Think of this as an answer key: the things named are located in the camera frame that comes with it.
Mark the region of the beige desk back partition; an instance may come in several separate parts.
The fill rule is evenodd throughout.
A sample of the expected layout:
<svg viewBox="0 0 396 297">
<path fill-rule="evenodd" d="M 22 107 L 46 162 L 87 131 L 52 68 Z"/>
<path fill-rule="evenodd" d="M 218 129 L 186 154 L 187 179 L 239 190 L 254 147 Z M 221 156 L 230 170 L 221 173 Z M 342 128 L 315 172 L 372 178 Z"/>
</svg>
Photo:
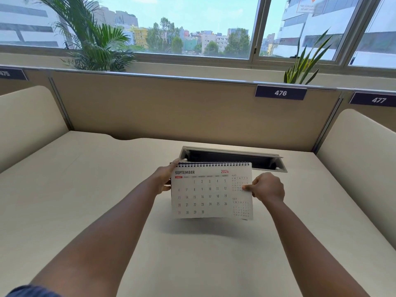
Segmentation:
<svg viewBox="0 0 396 297">
<path fill-rule="evenodd" d="M 249 83 L 71 70 L 52 79 L 76 131 L 295 151 L 313 149 L 341 94 L 267 98 Z"/>
</svg>

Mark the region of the dark desk number label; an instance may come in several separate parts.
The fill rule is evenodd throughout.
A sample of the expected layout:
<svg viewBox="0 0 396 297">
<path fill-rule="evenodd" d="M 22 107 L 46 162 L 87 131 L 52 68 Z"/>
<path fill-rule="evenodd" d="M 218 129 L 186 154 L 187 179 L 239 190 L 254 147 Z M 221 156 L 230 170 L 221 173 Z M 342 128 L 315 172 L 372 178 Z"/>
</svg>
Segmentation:
<svg viewBox="0 0 396 297">
<path fill-rule="evenodd" d="M 356 92 L 349 104 L 396 108 L 396 95 Z"/>
<path fill-rule="evenodd" d="M 257 85 L 255 97 L 285 100 L 304 100 L 307 91 L 308 89 L 304 88 Z"/>
<path fill-rule="evenodd" d="M 28 80 L 23 69 L 6 67 L 0 67 L 0 79 Z"/>
</svg>

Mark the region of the person's left forearm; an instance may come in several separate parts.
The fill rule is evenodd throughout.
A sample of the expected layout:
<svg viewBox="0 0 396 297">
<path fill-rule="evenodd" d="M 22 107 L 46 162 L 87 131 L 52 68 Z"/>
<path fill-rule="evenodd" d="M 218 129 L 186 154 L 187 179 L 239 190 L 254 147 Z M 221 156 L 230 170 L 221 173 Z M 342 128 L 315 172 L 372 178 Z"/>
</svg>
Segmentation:
<svg viewBox="0 0 396 297">
<path fill-rule="evenodd" d="M 151 176 L 65 246 L 31 281 L 63 297 L 116 297 L 162 185 Z"/>
</svg>

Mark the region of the grey window frame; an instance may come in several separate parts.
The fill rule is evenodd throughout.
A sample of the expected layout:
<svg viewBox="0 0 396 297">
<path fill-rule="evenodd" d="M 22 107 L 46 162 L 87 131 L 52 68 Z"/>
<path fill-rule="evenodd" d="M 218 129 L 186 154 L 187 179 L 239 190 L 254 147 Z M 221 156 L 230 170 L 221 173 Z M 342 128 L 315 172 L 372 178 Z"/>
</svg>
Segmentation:
<svg viewBox="0 0 396 297">
<path fill-rule="evenodd" d="M 396 0 L 99 0 L 99 24 L 120 28 L 135 65 L 282 70 L 329 29 L 322 70 L 396 74 Z M 0 50 L 68 56 L 59 16 L 35 0 L 0 0 Z"/>
</svg>

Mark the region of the beige rounded side divider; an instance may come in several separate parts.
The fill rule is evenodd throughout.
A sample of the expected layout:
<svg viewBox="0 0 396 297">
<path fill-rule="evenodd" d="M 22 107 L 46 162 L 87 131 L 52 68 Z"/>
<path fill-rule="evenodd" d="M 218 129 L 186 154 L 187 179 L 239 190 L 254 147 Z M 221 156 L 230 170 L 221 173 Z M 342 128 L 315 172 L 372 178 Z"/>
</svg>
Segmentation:
<svg viewBox="0 0 396 297">
<path fill-rule="evenodd" d="M 69 131 L 45 86 L 0 96 L 0 173 Z"/>
<path fill-rule="evenodd" d="M 396 133 L 346 109 L 316 155 L 396 249 Z"/>
</svg>

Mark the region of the large green palm plant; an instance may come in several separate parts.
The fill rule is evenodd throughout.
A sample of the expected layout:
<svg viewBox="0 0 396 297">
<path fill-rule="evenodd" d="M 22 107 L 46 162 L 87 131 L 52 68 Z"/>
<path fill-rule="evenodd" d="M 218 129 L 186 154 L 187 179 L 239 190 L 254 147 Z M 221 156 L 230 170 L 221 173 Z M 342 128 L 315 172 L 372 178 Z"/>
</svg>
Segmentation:
<svg viewBox="0 0 396 297">
<path fill-rule="evenodd" d="M 35 0 L 59 16 L 55 28 L 65 38 L 69 59 L 64 61 L 78 70 L 125 72 L 135 62 L 127 46 L 131 39 L 115 26 L 99 24 L 94 12 L 99 0 Z"/>
</svg>

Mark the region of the person's right hand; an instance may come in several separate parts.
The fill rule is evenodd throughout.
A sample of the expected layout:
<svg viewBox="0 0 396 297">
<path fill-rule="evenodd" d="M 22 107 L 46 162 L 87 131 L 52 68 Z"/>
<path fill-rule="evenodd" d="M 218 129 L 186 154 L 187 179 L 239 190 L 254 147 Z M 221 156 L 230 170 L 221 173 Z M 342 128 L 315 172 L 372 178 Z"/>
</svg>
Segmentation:
<svg viewBox="0 0 396 297">
<path fill-rule="evenodd" d="M 270 172 L 265 172 L 257 176 L 252 184 L 255 189 L 252 196 L 262 202 L 266 207 L 270 204 L 282 203 L 285 197 L 284 184 L 280 178 Z"/>
</svg>

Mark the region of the small green snake plant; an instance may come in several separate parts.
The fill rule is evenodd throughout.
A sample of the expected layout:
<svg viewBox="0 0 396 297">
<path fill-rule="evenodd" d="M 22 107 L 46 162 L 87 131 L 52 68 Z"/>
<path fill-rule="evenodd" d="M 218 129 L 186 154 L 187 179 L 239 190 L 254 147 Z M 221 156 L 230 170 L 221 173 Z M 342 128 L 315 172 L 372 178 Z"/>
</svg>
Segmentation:
<svg viewBox="0 0 396 297">
<path fill-rule="evenodd" d="M 294 64 L 284 72 L 284 84 L 308 85 L 316 77 L 319 68 L 306 80 L 311 70 L 331 47 L 330 40 L 332 39 L 332 35 L 325 38 L 328 31 L 329 29 L 317 38 L 309 52 L 307 52 L 308 45 L 305 45 L 303 51 L 300 53 L 300 45 L 298 45 Z"/>
</svg>

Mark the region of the person's right forearm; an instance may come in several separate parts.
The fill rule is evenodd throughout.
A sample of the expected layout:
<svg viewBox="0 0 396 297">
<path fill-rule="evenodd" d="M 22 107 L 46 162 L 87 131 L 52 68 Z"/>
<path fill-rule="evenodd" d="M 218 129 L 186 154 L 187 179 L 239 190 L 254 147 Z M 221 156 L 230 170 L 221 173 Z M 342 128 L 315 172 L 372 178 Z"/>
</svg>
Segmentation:
<svg viewBox="0 0 396 297">
<path fill-rule="evenodd" d="M 263 204 L 303 297 L 370 297 L 282 200 Z"/>
</svg>

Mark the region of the person's left hand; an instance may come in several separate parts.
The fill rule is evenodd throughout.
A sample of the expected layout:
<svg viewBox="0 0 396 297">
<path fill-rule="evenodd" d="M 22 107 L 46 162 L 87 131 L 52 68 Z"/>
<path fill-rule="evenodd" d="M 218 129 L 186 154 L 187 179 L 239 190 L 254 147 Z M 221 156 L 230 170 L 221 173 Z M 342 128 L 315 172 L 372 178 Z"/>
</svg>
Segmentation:
<svg viewBox="0 0 396 297">
<path fill-rule="evenodd" d="M 161 166 L 151 175 L 156 189 L 156 195 L 171 190 L 171 176 L 175 169 L 170 169 L 169 165 Z"/>
</svg>

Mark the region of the blue shirt sleeve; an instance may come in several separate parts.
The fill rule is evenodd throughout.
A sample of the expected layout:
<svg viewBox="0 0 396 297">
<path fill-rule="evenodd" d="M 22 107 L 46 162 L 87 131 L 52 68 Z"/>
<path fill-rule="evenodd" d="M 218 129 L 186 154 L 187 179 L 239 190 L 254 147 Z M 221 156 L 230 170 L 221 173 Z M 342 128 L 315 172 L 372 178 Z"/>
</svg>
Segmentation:
<svg viewBox="0 0 396 297">
<path fill-rule="evenodd" d="M 5 297 L 57 297 L 58 295 L 37 285 L 22 285 L 12 289 Z"/>
</svg>

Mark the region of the white spiral desk calendar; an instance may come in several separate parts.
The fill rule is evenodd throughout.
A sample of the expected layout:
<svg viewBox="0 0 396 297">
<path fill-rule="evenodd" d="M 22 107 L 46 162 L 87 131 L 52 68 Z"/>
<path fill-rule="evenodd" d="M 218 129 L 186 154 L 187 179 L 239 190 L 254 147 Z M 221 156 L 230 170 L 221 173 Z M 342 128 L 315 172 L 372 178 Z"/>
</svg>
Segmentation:
<svg viewBox="0 0 396 297">
<path fill-rule="evenodd" d="M 174 219 L 253 220 L 253 197 L 242 189 L 252 183 L 250 162 L 180 162 L 171 176 Z"/>
</svg>

